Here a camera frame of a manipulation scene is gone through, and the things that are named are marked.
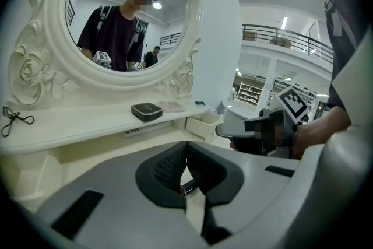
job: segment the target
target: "ceiling light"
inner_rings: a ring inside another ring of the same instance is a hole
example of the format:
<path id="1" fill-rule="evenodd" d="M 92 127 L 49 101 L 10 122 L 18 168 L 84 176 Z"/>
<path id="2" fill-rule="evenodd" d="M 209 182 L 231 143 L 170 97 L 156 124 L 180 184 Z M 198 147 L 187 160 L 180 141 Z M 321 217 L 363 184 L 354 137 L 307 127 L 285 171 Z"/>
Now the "ceiling light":
<path id="1" fill-rule="evenodd" d="M 159 2 L 155 2 L 155 3 L 153 3 L 153 7 L 155 9 L 161 9 L 162 8 L 162 4 L 160 4 Z"/>
<path id="2" fill-rule="evenodd" d="M 284 30 L 286 28 L 286 24 L 287 24 L 287 19 L 288 17 L 284 17 L 284 20 L 282 22 L 282 26 L 281 26 L 281 29 Z"/>

